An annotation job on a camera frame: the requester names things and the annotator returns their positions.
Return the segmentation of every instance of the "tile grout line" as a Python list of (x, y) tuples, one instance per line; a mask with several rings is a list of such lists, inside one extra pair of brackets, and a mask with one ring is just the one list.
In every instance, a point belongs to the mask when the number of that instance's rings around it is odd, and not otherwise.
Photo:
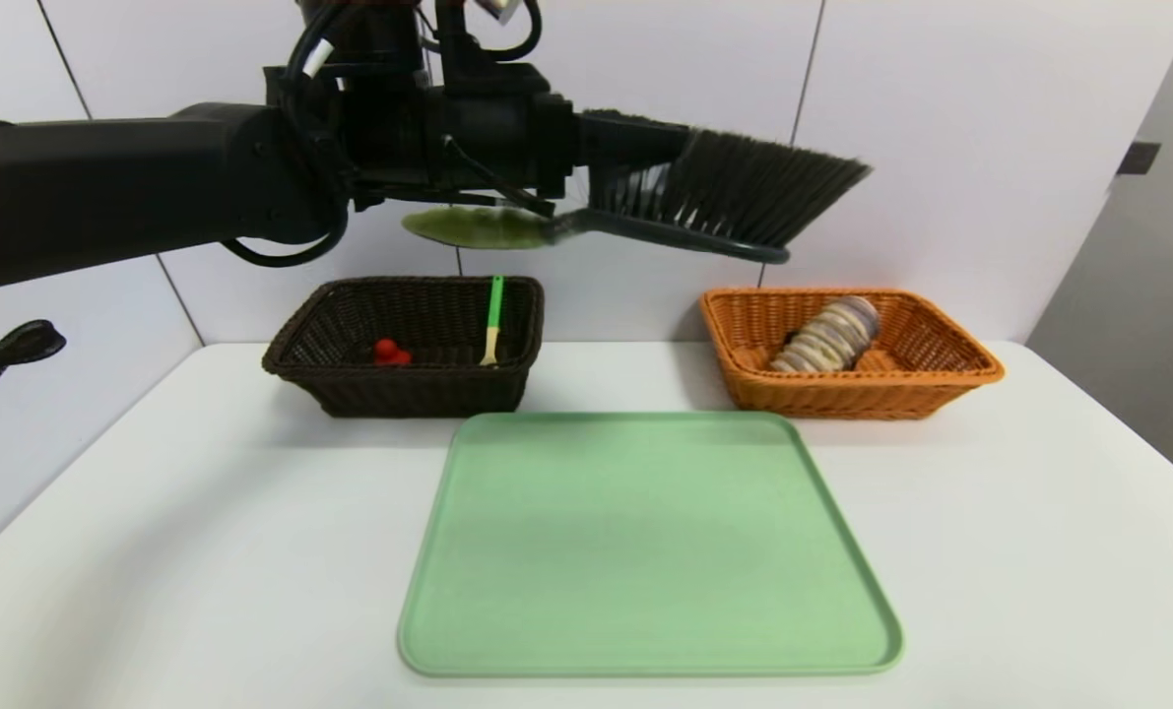
[[(809, 94), (809, 77), (814, 73), (814, 55), (819, 53), (819, 36), (821, 35), (821, 22), (826, 14), (826, 1), (828, 0), (820, 0), (819, 19), (814, 20), (814, 38), (809, 43), (809, 60), (806, 62), (806, 75), (801, 80), (801, 99), (796, 101), (796, 116), (792, 121), (792, 135), (788, 137), (789, 148), (794, 148), (796, 144), (796, 129), (801, 127), (801, 114), (806, 112), (806, 95)], [(761, 274), (757, 278), (758, 288), (765, 284), (765, 266), (766, 264), (761, 264)]]
[[(35, 0), (35, 5), (39, 8), (39, 14), (42, 15), (42, 21), (47, 26), (47, 34), (52, 35), (52, 46), (55, 46), (56, 48), (56, 54), (60, 56), (60, 63), (65, 67), (65, 75), (69, 77), (69, 85), (74, 87), (74, 94), (77, 95), (77, 103), (83, 108), (83, 115), (87, 116), (87, 120), (89, 121), (95, 120), (95, 117), (91, 116), (90, 107), (87, 104), (87, 95), (83, 95), (82, 87), (77, 86), (77, 76), (74, 76), (74, 69), (69, 67), (69, 58), (65, 56), (65, 49), (60, 46), (60, 38), (56, 36), (56, 28), (52, 27), (52, 18), (47, 16), (47, 8), (42, 5), (42, 0)], [(157, 259), (157, 265), (162, 268), (162, 274), (167, 277), (167, 283), (170, 285), (170, 291), (174, 292), (175, 299), (179, 302), (179, 309), (184, 311), (184, 318), (188, 319), (188, 325), (191, 328), (191, 331), (194, 331), (196, 342), (198, 342), (199, 345), (205, 346), (205, 338), (199, 336), (199, 329), (196, 326), (196, 320), (191, 317), (191, 311), (188, 310), (188, 305), (184, 303), (184, 299), (182, 299), (182, 296), (179, 295), (179, 286), (175, 285), (175, 278), (171, 278), (170, 269), (167, 268), (167, 262), (162, 261), (161, 254), (154, 254), (152, 257), (154, 259)]]

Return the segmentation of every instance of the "orange wicker basket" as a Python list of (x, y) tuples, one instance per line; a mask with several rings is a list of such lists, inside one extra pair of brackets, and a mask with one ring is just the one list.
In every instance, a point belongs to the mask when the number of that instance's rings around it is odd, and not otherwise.
[[(850, 372), (771, 371), (784, 338), (841, 296), (880, 311), (880, 335)], [(712, 290), (699, 302), (739, 408), (794, 418), (923, 419), (998, 381), (1002, 364), (945, 313), (903, 290)]]

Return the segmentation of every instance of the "brush bristles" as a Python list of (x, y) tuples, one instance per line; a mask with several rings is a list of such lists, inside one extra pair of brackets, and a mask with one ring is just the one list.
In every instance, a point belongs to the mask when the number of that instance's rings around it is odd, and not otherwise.
[(782, 248), (869, 171), (843, 157), (700, 130), (669, 164), (591, 166), (590, 205)]

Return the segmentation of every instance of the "green tray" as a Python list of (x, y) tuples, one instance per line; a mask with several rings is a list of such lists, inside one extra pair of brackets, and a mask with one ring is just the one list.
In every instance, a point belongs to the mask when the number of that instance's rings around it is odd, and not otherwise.
[(833, 675), (896, 663), (901, 627), (784, 418), (488, 413), (398, 646), (432, 676)]

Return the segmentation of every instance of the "white table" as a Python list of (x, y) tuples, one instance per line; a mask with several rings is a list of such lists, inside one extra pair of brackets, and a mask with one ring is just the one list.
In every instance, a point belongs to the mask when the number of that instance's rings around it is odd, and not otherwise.
[[(331, 420), (262, 345), (209, 346), (0, 535), (0, 709), (1173, 709), (1173, 467), (992, 350), (1005, 381), (927, 421), (798, 421), (904, 624), (891, 671), (446, 682), (394, 628), (459, 421)], [(549, 343), (524, 407), (730, 405), (706, 345)]]

